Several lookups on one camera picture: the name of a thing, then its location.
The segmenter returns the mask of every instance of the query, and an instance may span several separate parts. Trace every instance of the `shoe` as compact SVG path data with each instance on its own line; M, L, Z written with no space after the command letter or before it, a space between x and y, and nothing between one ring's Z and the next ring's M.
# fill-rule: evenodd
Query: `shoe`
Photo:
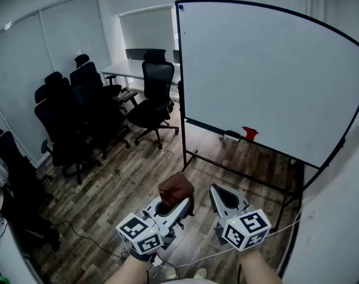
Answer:
M175 272L175 269L173 267L169 268L166 272L166 280L172 280L177 278L177 272Z
M48 230L45 234L44 239L51 245L54 252L59 251L60 249L60 234L54 228Z
M198 269L197 272L195 273L193 279L197 279L197 280L200 280L200 279L206 279L207 278L207 270L206 268L201 268L201 269Z

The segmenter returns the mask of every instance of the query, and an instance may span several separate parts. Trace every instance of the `cable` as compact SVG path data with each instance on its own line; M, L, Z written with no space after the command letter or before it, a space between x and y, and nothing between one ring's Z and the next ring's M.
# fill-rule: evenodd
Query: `cable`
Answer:
M7 226L8 226L8 222L7 222L7 224L5 225L4 230L3 230L3 233L0 235L0 238L1 238L1 237L4 235L4 233L6 232Z
M240 284L240 272L241 272L241 264L239 264L239 271L238 271L238 284Z
M278 234L280 231L283 231L283 230L285 230L286 228L288 228L288 227L290 227L290 226L293 226L295 223L298 223L299 221L300 221L300 219L299 219L298 221L295 221L294 223L290 224L289 226L286 226L286 227L282 228L281 230L277 230L275 233L272 233L272 234L267 235L266 238L267 238L267 237L270 237L271 235Z
M160 260L162 260L163 262L165 262L166 264L169 264L170 266L172 266L172 267L174 268L174 270L175 270L175 277L176 277L177 279L179 279L179 278L180 278L180 274L179 274L179 271L177 270L177 267L175 267L172 263L169 263L168 261L165 261L164 259L160 258L159 255L158 255L158 253L157 253L156 255L158 256L158 258L159 258Z
M123 253L129 253L128 251L123 251L120 256L124 259L124 260L127 260L127 258L123 257Z
M282 228L282 229L280 229L280 230L277 230L275 233L272 233L272 234L267 235L266 238L267 238L267 237L270 237L271 235L278 234L279 232L285 230L285 229L288 228L288 227L293 226L295 223L298 223L299 221L301 221L301 220L299 219L298 221L295 221L294 223L290 224L289 226L286 226L286 227L284 227L284 228ZM218 255L220 255L220 254L222 254L222 253L226 253L227 251L230 251L230 250L233 250L233 249L235 249L235 248L230 248L230 249L227 249L227 250L222 251L222 252L220 252L220 253L216 253L216 254L212 254L211 256L207 256L207 257L200 258L200 259L198 259L198 260L196 260L196 261L194 261L194 262L192 262L192 263L189 263L189 264L183 264L183 265L175 266L175 268L193 265L193 264L195 264L195 263L197 263L197 262L199 262L199 261L201 261L201 260L203 260L203 259L207 259L207 258L210 258L210 257L218 256Z
M123 256L118 256L118 255L116 255L116 254L110 253L108 250L106 250L106 249L104 249L103 247L101 247L101 246L100 246L97 242L95 242L92 238L84 237L84 236L78 234L78 233L74 230L74 227L73 227L72 223L70 223L69 221L64 221L64 222L61 222L61 223L59 223L59 224L53 224L53 226L58 227L58 226L60 226L60 225L62 225L62 224L64 224L64 223L69 223L70 227L72 227L73 232L74 232L78 237L91 240L91 241L93 241L101 250L103 250L104 252L110 254L111 256L118 257L119 259L125 260L125 258L124 258Z

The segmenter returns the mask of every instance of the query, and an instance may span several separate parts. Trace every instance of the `white cable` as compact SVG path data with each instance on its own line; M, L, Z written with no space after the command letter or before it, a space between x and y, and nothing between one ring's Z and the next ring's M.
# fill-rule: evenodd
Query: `white cable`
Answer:
M271 235L278 234L280 231L283 231L283 230L285 230L286 228L288 228L288 227L290 227L290 226L293 226L295 223L298 223L299 221L300 221L300 219L299 219L298 221L295 221L294 223L290 224L289 226L286 226L286 227L282 228L281 230L277 230L275 233L272 233L272 234L267 235L266 238L267 238L267 237L270 237Z
M300 211L298 212L296 218L298 218L298 216L299 216L301 210L302 210L302 209L300 209ZM267 237L270 237L271 235L278 234L280 231L283 231L283 230L285 230L286 228L289 228L289 227L293 226L295 223L298 223L299 221L301 221L301 220L299 219L298 221L295 221L294 223L290 224L289 226L286 226L286 227L284 227L284 228L282 228L282 229L280 229L280 230L277 230L275 233L272 233L272 234L267 235L266 238L267 238ZM210 258L210 257L214 257L214 256L218 256L218 255L220 255L220 254L222 254L222 253L226 253L227 251L230 251L230 250L233 250L233 249L235 249L235 248L230 248L230 249L227 249L227 250L222 251L222 252L220 252L220 253L216 253L216 254L212 254L211 256L207 256L207 257L200 258L200 259L198 259L198 260L196 260L196 261L194 261L194 262L192 262L192 263L189 263L189 264L183 264L183 265L175 266L174 268L179 268L179 267L183 267L183 266L193 265L193 264L195 264L195 263L197 263L197 262L199 262L199 261L201 261L201 260L204 260L204 259L207 259L207 258ZM173 268L173 267L165 267L165 266L163 266L163 265L161 265L161 264L160 264L160 266L163 267L163 268Z

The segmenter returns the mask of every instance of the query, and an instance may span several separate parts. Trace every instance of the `roller blind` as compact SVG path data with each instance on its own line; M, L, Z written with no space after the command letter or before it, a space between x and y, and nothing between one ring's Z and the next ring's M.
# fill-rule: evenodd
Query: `roller blind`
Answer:
M165 49L173 62L174 34L172 8L160 7L120 15L126 49Z
M52 71L38 14L0 33L0 109L35 162L49 136L34 113L34 94Z
M111 64L97 0L73 0L41 11L47 46L55 69L69 78L75 57L87 54L97 70Z

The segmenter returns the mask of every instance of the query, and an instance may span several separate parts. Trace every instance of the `sneaker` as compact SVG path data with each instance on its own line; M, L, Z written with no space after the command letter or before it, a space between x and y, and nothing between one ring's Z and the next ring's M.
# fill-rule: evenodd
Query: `sneaker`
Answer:
M195 273L193 279L197 279L197 280L200 280L200 279L206 279L207 278L207 270L206 268L201 268L201 269L198 269L197 272Z
M173 267L169 268L166 272L166 280L172 280L177 278L177 273Z

